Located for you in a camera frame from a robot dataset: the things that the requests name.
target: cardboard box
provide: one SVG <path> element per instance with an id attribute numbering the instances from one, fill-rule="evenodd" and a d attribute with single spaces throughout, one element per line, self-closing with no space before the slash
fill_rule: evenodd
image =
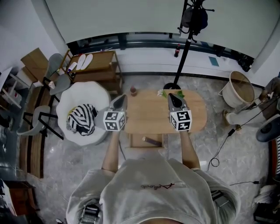
<path id="1" fill-rule="evenodd" d="M 26 74 L 26 76 L 31 80 L 32 83 L 38 82 L 38 79 L 34 75 L 32 75 L 27 67 L 23 67 L 22 71 Z"/>
<path id="2" fill-rule="evenodd" d="M 24 56 L 21 61 L 29 70 L 29 72 L 41 83 L 48 68 L 49 61 L 39 48 L 31 51 L 29 54 Z M 58 77 L 57 73 L 54 73 L 50 80 L 55 81 Z"/>

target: wooden shelf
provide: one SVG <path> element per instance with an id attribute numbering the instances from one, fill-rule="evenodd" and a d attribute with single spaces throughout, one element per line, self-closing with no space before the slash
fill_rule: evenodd
<path id="1" fill-rule="evenodd" d="M 109 94 L 118 94 L 116 90 L 116 86 L 119 86 L 120 89 L 122 89 L 123 86 L 123 80 L 122 78 L 117 75 L 117 82 L 113 81 L 98 81 L 98 83 L 103 86 Z"/>
<path id="2" fill-rule="evenodd" d="M 86 82 L 86 81 L 107 81 L 113 80 L 116 76 L 117 63 L 112 63 L 112 68 L 101 69 L 95 72 L 82 72 L 76 74 L 73 82 Z"/>
<path id="3" fill-rule="evenodd" d="M 96 52 L 92 53 L 93 59 L 91 63 L 88 65 L 88 67 L 85 70 L 78 70 L 76 71 L 76 68 L 71 71 L 71 73 L 81 74 L 83 72 L 92 72 L 96 70 L 101 69 L 108 69 L 110 68 L 110 63 L 112 62 L 113 56 L 115 51 L 105 51 L 105 52 Z M 73 56 L 67 66 L 66 71 L 68 70 L 68 67 L 73 63 L 77 62 L 80 58 L 80 55 Z"/>

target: hand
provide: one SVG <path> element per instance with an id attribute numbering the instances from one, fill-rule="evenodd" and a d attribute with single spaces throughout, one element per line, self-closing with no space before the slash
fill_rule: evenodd
<path id="1" fill-rule="evenodd" d="M 263 101 L 263 100 L 267 97 L 267 94 L 268 94 L 268 91 L 267 91 L 266 89 L 264 89 L 264 90 L 262 91 L 262 93 L 260 94 L 259 99 L 260 99 L 261 101 Z"/>

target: slippers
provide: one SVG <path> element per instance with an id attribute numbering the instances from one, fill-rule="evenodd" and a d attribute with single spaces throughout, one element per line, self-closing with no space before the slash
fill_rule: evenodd
<path id="1" fill-rule="evenodd" d="M 80 70 L 80 69 L 81 69 L 81 67 L 83 66 L 85 60 L 86 60 L 86 55 L 85 55 L 85 54 L 82 54 L 82 55 L 79 57 L 76 70 Z"/>
<path id="2" fill-rule="evenodd" d="M 236 126 L 235 126 L 235 130 L 236 131 L 240 131 L 242 128 L 241 128 L 241 126 L 239 125 L 239 124 L 237 124 Z"/>
<path id="3" fill-rule="evenodd" d="M 228 114 L 228 112 L 226 111 L 226 110 L 223 110 L 222 111 L 222 115 L 223 115 L 223 120 L 224 120 L 224 124 L 226 125 L 226 126 L 229 126 L 230 124 L 229 124 L 229 122 L 227 121 L 227 114 Z"/>
<path id="4" fill-rule="evenodd" d="M 88 67 L 88 65 L 91 63 L 92 59 L 93 59 L 93 55 L 88 54 L 86 60 L 84 61 L 83 66 L 80 69 L 85 70 Z"/>

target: striped cloth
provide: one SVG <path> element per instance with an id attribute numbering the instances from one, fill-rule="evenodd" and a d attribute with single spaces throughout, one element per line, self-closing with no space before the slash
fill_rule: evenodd
<path id="1" fill-rule="evenodd" d="M 95 108 L 90 104 L 77 106 L 68 115 L 66 128 L 73 133 L 79 132 L 82 136 L 91 135 L 95 130 L 94 110 Z"/>

